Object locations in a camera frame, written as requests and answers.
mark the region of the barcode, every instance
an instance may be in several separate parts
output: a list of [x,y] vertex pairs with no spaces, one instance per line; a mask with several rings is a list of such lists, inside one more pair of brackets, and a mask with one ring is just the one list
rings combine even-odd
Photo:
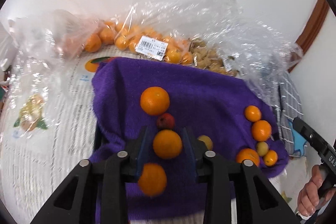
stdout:
[[150,50],[153,47],[153,44],[147,41],[142,41],[141,46],[143,46],[145,49]]

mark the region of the barcode sticker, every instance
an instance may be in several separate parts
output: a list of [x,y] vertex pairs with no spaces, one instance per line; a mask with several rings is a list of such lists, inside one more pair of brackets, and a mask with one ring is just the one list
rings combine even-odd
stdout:
[[232,66],[230,64],[229,58],[223,59],[223,63],[224,63],[224,67],[225,67],[226,72],[232,70]]
[[147,55],[149,58],[162,61],[167,46],[168,43],[166,42],[162,42],[143,35],[138,45],[135,47],[135,51],[140,54]]

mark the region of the purple cloth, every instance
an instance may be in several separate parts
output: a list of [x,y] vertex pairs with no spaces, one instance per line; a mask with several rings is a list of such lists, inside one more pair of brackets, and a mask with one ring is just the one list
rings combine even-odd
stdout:
[[[234,77],[182,65],[116,58],[100,65],[92,84],[93,110],[109,141],[92,155],[93,162],[122,150],[129,139],[137,137],[141,126],[155,125],[157,117],[147,115],[140,107],[141,93],[150,86],[160,86],[168,92],[167,112],[175,117],[177,132],[191,126],[196,137],[209,136],[214,143],[213,150],[229,160],[234,160],[241,149],[254,148],[257,143],[251,135],[252,123],[244,117],[247,106],[257,106],[262,119],[271,124],[272,133],[278,134],[270,107],[243,80]],[[278,153],[279,160],[275,166],[266,167],[260,158],[260,168],[267,177],[274,177],[285,168],[289,157],[280,140],[269,139],[267,143]],[[204,209],[206,187],[193,181],[185,153],[172,160],[162,160],[151,148],[149,161],[165,169],[167,188],[161,196],[148,198],[137,184],[127,184],[130,219],[186,216]]]

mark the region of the blue patch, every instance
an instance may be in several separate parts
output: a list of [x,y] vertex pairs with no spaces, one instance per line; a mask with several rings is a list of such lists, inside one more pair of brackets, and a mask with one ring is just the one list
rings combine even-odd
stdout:
[[306,151],[305,151],[305,144],[306,144],[306,139],[303,138],[296,130],[293,129],[293,122],[288,120],[289,127],[292,131],[293,135],[293,140],[294,140],[294,153],[296,155],[297,152],[300,154],[298,156],[304,156]]

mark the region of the plastic bag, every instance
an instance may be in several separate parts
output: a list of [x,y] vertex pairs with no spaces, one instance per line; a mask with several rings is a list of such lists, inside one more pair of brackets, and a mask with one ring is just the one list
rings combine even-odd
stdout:
[[67,91],[64,67],[78,56],[88,37],[98,30],[99,20],[76,17],[69,12],[51,13],[18,19],[12,36],[19,48],[10,79],[9,106],[16,111],[14,137],[31,137],[57,124],[57,102]]
[[117,32],[118,49],[239,74],[269,105],[279,105],[279,76],[302,57],[295,42],[262,22],[244,18],[236,0],[134,0],[130,10],[112,18],[110,25]]

